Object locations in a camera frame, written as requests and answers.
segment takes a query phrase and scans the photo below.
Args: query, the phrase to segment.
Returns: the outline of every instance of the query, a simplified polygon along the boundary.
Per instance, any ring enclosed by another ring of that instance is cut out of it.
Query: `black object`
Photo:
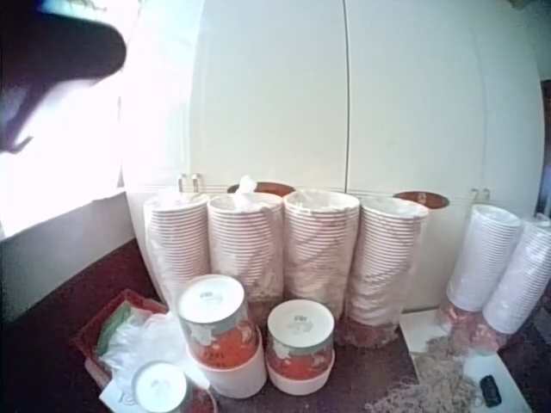
[[[498,385],[493,376],[485,376],[480,381],[480,389],[482,389],[482,397],[487,407],[495,407],[501,404],[501,394],[499,394]]]
[[[111,26],[40,11],[42,0],[3,0],[0,152],[17,153],[20,132],[56,84],[99,81],[124,64],[127,48]]]

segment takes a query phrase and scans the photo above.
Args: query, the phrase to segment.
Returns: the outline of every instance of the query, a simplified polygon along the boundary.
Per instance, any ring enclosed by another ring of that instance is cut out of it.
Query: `wooden bowl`
[[[408,191],[394,194],[394,198],[402,200],[412,200],[429,209],[442,209],[449,205],[449,199],[440,194],[425,191]]]
[[[235,194],[235,191],[237,191],[239,188],[239,184],[232,185],[227,189],[228,194]],[[284,185],[282,183],[276,183],[276,182],[258,182],[257,188],[255,189],[255,192],[262,192],[264,194],[273,194],[277,196],[285,196],[287,194],[291,194],[294,192],[295,189],[293,187],[289,187],[289,185]]]

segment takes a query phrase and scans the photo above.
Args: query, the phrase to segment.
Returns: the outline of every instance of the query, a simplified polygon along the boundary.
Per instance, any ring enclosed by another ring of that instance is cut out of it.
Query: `cabinet door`
[[[344,190],[345,45],[338,1],[205,3],[189,112],[202,190],[244,174]]]
[[[470,3],[486,95],[484,186],[492,202],[532,214],[544,140],[536,59],[518,11],[500,0]]]
[[[174,186],[188,168],[188,105],[201,16],[192,6],[189,0],[145,2],[128,41],[121,96],[128,188]]]
[[[484,104],[462,2],[346,0],[346,9],[349,191],[466,199],[480,185]]]

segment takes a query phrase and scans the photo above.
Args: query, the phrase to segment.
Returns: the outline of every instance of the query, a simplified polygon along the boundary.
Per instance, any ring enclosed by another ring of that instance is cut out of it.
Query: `plastic wrap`
[[[283,296],[283,208],[273,194],[227,194],[208,202],[212,269],[245,287],[256,324]]]
[[[495,290],[517,244],[522,221],[489,205],[475,205],[446,295],[465,311],[480,311]]]
[[[551,222],[531,219],[498,288],[482,310],[473,346],[491,352],[517,332],[542,297],[551,278]]]
[[[187,280],[210,273],[207,202],[174,189],[144,204],[147,252],[168,303]]]
[[[177,317],[132,308],[131,316],[111,336],[100,360],[109,366],[121,391],[133,394],[132,381],[138,370],[151,361],[182,365],[186,346]]]
[[[377,348],[395,338],[428,215],[409,200],[362,200],[340,342]]]
[[[318,301],[339,319],[360,202],[351,195],[316,190],[299,190],[283,199],[286,295]]]

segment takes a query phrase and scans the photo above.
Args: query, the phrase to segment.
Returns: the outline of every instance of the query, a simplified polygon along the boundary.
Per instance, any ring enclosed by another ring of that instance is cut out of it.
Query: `red box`
[[[109,368],[99,361],[96,355],[97,340],[102,332],[102,327],[108,318],[113,314],[119,305],[128,301],[132,307],[148,310],[153,313],[165,314],[168,308],[153,299],[145,299],[132,290],[124,290],[114,299],[109,301],[72,339],[73,344],[89,360],[94,367],[99,368],[109,379],[111,372]]]

